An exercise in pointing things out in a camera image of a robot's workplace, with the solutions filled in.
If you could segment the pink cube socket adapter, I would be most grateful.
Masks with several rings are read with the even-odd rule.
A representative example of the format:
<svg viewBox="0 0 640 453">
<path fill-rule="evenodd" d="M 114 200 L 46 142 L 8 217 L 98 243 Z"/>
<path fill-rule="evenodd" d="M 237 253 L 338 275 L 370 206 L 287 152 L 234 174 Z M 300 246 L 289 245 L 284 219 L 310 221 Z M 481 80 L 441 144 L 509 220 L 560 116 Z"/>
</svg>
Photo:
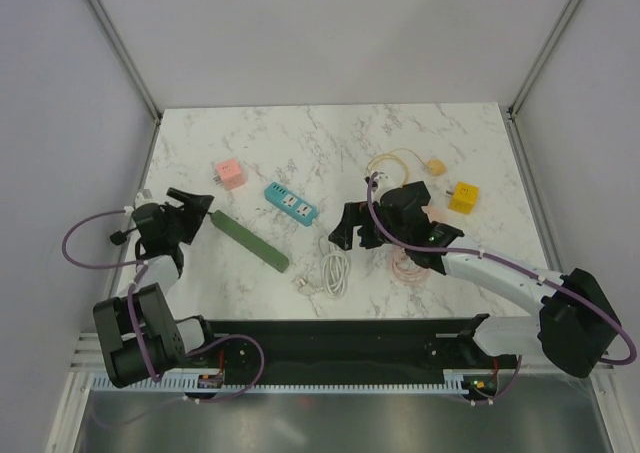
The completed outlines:
<svg viewBox="0 0 640 453">
<path fill-rule="evenodd" d="M 214 181 L 227 191 L 236 189 L 246 183 L 241 164 L 235 158 L 216 163 L 214 171 Z"/>
</svg>

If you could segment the green power strip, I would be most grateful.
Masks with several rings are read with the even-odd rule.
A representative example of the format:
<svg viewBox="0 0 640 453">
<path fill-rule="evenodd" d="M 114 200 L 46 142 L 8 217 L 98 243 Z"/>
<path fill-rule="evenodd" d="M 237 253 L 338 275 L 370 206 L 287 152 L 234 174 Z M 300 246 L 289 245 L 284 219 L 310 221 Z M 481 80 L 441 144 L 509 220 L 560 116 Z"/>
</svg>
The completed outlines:
<svg viewBox="0 0 640 453">
<path fill-rule="evenodd" d="M 289 258 L 265 240 L 242 226 L 220 210 L 209 214 L 211 223 L 222 233 L 233 239 L 254 256 L 265 262 L 279 273 L 284 273 L 289 265 Z"/>
</svg>

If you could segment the teal power strip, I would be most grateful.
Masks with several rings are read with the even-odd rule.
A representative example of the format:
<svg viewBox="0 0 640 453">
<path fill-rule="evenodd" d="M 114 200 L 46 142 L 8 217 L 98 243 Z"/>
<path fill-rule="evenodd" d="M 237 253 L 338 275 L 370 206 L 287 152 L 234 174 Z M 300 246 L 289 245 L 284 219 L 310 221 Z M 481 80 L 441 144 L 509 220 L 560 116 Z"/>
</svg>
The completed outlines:
<svg viewBox="0 0 640 453">
<path fill-rule="evenodd" d="M 265 188 L 264 198 L 272 206 L 304 227 L 311 227 L 318 217 L 318 210 L 315 206 L 277 182 L 272 182 Z"/>
</svg>

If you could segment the round pink power socket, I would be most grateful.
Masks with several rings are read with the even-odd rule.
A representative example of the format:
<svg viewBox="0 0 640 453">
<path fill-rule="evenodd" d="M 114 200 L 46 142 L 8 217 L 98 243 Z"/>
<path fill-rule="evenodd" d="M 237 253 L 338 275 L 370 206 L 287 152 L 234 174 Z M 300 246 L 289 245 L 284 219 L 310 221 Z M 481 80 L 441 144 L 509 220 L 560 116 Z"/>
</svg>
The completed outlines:
<svg viewBox="0 0 640 453">
<path fill-rule="evenodd" d="M 430 221 L 446 223 L 448 220 L 447 212 L 441 208 L 435 206 L 425 206 L 422 208 L 422 210 L 428 216 Z"/>
</svg>

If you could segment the yellow charger plug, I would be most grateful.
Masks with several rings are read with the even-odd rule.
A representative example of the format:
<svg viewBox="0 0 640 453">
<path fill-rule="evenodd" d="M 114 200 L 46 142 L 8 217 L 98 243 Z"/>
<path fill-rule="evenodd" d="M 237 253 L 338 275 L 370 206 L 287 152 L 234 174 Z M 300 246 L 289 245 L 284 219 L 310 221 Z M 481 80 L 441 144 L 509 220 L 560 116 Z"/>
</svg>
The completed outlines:
<svg viewBox="0 0 640 453">
<path fill-rule="evenodd" d="M 425 163 L 425 166 L 429 174 L 432 176 L 441 176 L 447 172 L 447 166 L 445 163 L 437 158 L 428 160 Z"/>
</svg>

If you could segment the yellow cube socket adapter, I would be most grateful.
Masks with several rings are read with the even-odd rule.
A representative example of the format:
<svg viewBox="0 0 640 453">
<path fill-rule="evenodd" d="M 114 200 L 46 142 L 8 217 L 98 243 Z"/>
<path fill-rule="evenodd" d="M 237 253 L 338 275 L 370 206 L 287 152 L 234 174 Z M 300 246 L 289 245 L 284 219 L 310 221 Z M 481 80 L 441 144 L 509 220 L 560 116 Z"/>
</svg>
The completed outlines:
<svg viewBox="0 0 640 453">
<path fill-rule="evenodd" d="M 479 198 L 479 188 L 465 182 L 458 182 L 452 190 L 448 190 L 448 208 L 451 211 L 468 215 L 470 214 Z"/>
</svg>

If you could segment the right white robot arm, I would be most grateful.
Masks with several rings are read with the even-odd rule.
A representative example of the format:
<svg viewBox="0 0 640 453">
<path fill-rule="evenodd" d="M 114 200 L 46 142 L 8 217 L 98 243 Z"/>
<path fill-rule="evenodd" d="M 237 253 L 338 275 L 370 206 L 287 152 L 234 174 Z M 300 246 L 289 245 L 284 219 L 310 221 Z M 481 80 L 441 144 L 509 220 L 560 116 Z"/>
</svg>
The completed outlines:
<svg viewBox="0 0 640 453">
<path fill-rule="evenodd" d="M 487 289 L 525 311 L 523 317 L 473 318 L 458 341 L 467 365 L 483 365 L 502 355 L 543 356 L 561 371 L 590 375 L 616 338 L 630 339 L 593 275 L 576 268 L 569 274 L 509 259 L 462 230 L 430 219 L 431 195 L 422 181 L 396 186 L 388 177 L 367 177 L 366 198 L 349 202 L 329 234 L 344 251 L 393 244 L 419 268 Z"/>
</svg>

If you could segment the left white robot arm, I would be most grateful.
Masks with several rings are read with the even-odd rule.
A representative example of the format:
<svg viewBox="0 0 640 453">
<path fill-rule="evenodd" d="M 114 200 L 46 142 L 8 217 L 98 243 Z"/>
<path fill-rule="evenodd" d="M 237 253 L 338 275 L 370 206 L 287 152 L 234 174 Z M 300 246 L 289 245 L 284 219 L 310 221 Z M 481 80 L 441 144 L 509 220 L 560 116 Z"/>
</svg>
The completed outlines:
<svg viewBox="0 0 640 453">
<path fill-rule="evenodd" d="M 93 308 L 105 368 L 117 388 L 146 379 L 158 382 L 187 357 L 208 366 L 219 355 L 220 344 L 206 333 L 204 319 L 176 320 L 165 298 L 183 273 L 181 246 L 193 242 L 214 197 L 175 188 L 167 196 L 178 204 L 159 204 L 141 195 L 142 203 L 131 211 L 139 234 L 134 279 L 122 296 Z"/>
</svg>

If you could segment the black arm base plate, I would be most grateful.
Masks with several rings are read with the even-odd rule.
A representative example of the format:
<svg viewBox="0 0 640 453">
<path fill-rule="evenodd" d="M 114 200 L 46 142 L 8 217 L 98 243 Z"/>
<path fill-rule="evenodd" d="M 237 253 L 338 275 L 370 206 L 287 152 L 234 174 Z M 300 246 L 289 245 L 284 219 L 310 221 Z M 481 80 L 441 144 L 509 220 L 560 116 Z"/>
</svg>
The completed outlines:
<svg viewBox="0 0 640 453">
<path fill-rule="evenodd" d="M 223 369 L 240 384 L 430 381 L 447 370 L 505 371 L 513 355 L 492 358 L 471 339 L 481 319 L 208 320 L 198 366 Z"/>
</svg>

